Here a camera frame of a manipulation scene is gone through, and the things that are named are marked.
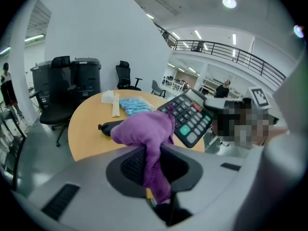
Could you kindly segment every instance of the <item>desk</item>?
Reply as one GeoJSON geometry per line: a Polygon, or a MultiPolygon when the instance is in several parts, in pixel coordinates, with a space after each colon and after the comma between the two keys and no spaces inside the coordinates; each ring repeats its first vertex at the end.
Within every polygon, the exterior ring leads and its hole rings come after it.
{"type": "MultiPolygon", "coordinates": [[[[155,109],[167,102],[162,97],[142,91],[114,90],[114,93],[120,94],[120,98],[141,96],[153,105],[155,109]]],[[[122,108],[120,108],[119,117],[111,117],[112,105],[101,103],[101,97],[102,93],[99,93],[85,100],[71,118],[68,127],[68,144],[75,161],[125,147],[122,144],[113,142],[110,137],[105,136],[98,130],[98,124],[127,118],[122,108]]],[[[185,147],[177,136],[173,136],[173,140],[175,145],[185,147]]],[[[204,153],[205,145],[203,139],[200,139],[190,150],[204,153]]]]}

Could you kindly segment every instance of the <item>person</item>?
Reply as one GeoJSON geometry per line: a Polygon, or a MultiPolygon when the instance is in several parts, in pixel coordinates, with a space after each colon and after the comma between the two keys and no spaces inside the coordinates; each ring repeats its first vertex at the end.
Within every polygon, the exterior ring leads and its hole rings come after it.
{"type": "MultiPolygon", "coordinates": [[[[11,79],[11,74],[9,73],[9,64],[8,63],[5,63],[3,65],[3,74],[1,75],[1,85],[3,85],[4,83],[6,82],[11,82],[12,79],[11,79]]],[[[13,92],[9,95],[9,100],[6,100],[5,99],[5,104],[6,104],[6,107],[8,109],[11,110],[14,118],[16,119],[16,121],[18,122],[18,118],[15,114],[15,111],[13,109],[13,106],[15,107],[16,111],[17,111],[17,114],[20,116],[21,119],[24,118],[24,115],[23,113],[21,112],[21,110],[19,109],[19,106],[18,106],[18,102],[16,100],[16,97],[15,97],[15,93],[14,93],[14,90],[11,88],[10,89],[10,92],[13,92]]]]}
{"type": "Polygon", "coordinates": [[[226,98],[229,94],[229,88],[228,86],[231,84],[231,81],[226,79],[225,83],[223,85],[220,85],[217,87],[216,91],[214,92],[213,96],[215,98],[226,98]]]}

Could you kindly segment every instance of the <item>balcony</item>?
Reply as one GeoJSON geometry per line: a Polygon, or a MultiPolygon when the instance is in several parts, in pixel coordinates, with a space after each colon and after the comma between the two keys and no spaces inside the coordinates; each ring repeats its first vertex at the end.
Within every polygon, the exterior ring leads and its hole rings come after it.
{"type": "Polygon", "coordinates": [[[274,66],[247,51],[211,41],[177,40],[162,27],[157,24],[155,25],[164,37],[168,46],[174,51],[199,52],[201,54],[212,55],[232,61],[241,67],[248,68],[250,71],[257,73],[276,87],[279,87],[286,78],[285,75],[274,66]]]}

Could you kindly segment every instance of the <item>chair backrest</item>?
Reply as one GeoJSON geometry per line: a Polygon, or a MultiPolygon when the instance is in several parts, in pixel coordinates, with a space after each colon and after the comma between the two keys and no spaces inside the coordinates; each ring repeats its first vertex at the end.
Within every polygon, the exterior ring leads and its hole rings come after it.
{"type": "Polygon", "coordinates": [[[51,62],[51,67],[48,69],[50,103],[67,103],[72,101],[72,97],[67,90],[73,78],[70,67],[69,56],[56,57],[51,62]]]}
{"type": "Polygon", "coordinates": [[[152,80],[152,89],[161,93],[163,90],[159,87],[159,85],[157,84],[157,82],[155,80],[152,80]]]}
{"type": "Polygon", "coordinates": [[[120,64],[115,67],[117,76],[119,78],[119,83],[117,87],[119,89],[126,88],[130,86],[130,68],[129,63],[125,61],[120,61],[120,64]]]}

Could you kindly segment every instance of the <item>fluorescent light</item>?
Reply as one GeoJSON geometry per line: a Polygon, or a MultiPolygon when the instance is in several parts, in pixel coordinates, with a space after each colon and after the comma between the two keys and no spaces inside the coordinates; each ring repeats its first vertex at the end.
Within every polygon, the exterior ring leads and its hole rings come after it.
{"type": "Polygon", "coordinates": [[[194,71],[191,67],[188,67],[190,70],[192,70],[194,73],[196,72],[196,71],[194,71]]]}
{"type": "Polygon", "coordinates": [[[31,38],[26,38],[26,39],[25,39],[25,42],[29,42],[29,41],[31,41],[31,40],[39,39],[39,38],[42,38],[42,37],[44,37],[43,34],[37,35],[37,36],[35,36],[35,37],[31,37],[31,38]]]}
{"type": "Polygon", "coordinates": [[[148,17],[150,17],[151,19],[154,19],[154,17],[151,16],[150,14],[148,14],[148,13],[146,13],[146,15],[147,15],[148,17]]]}
{"type": "Polygon", "coordinates": [[[232,36],[233,36],[233,44],[236,45],[236,35],[232,34],[232,36]]]}
{"type": "Polygon", "coordinates": [[[172,34],[177,37],[178,39],[180,39],[180,37],[175,33],[175,32],[172,32],[172,34]]]}
{"type": "Polygon", "coordinates": [[[235,0],[222,0],[223,5],[225,5],[229,9],[233,9],[236,7],[235,0]]]}
{"type": "Polygon", "coordinates": [[[199,39],[202,39],[201,36],[200,36],[200,34],[199,34],[199,32],[198,32],[197,30],[195,30],[194,32],[195,32],[195,34],[198,36],[199,39]]]}
{"type": "Polygon", "coordinates": [[[0,52],[0,54],[4,54],[5,52],[9,51],[10,47],[5,48],[3,51],[0,52]]]}

